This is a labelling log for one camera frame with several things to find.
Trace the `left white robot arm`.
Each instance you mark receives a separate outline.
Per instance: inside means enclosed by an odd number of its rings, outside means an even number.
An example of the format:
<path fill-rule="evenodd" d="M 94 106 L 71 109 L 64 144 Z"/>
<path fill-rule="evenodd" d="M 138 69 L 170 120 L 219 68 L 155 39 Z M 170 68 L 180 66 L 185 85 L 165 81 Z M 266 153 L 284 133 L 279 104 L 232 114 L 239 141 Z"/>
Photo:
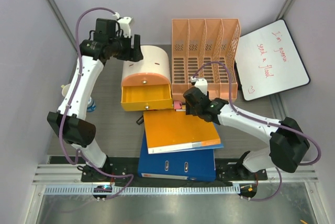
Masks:
<path fill-rule="evenodd" d="M 143 60 L 140 35 L 83 40 L 68 92 L 57 111 L 49 112 L 47 116 L 60 144 L 70 144 L 83 155 L 89 166 L 95 166 L 93 175 L 101 182 L 111 177 L 111 168 L 105 165 L 107 155 L 95 140 L 96 127 L 86 121 L 86 112 L 97 78 L 110 58 L 130 62 Z"/>

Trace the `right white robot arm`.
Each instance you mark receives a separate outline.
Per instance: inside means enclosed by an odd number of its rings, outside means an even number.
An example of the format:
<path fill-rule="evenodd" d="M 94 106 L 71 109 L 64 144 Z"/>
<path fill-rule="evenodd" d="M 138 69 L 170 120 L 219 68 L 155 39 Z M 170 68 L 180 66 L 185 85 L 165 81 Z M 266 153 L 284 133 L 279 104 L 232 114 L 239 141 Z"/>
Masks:
<path fill-rule="evenodd" d="M 236 173 L 241 179 L 247 180 L 256 172 L 272 167 L 294 173 L 310 147 L 308 140 L 300 135 L 302 130 L 298 123 L 292 118 L 266 119 L 237 107 L 232 108 L 224 99 L 210 100 L 197 87 L 191 87 L 183 97 L 187 114 L 206 122 L 236 128 L 267 144 L 267 148 L 247 151 L 240 157 Z"/>

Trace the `white arched drawer cabinet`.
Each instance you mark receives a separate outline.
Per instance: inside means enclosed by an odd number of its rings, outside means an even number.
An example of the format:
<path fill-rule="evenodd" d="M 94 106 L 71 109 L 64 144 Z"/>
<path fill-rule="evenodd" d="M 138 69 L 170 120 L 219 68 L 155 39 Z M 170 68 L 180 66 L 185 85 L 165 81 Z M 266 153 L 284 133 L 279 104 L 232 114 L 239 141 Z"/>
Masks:
<path fill-rule="evenodd" d="M 171 97 L 168 54 L 157 46 L 141 46 L 143 59 L 123 63 L 121 89 L 124 96 L 154 92 L 153 97 Z"/>

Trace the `yellow cabinet drawer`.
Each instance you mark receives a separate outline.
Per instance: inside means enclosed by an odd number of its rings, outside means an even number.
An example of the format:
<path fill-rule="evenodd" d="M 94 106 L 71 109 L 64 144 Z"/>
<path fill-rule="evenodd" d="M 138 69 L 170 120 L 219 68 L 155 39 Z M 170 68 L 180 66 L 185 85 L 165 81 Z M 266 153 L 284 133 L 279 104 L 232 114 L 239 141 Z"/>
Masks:
<path fill-rule="evenodd" d="M 172 104 L 170 84 L 123 86 L 121 89 L 124 111 L 171 109 Z"/>

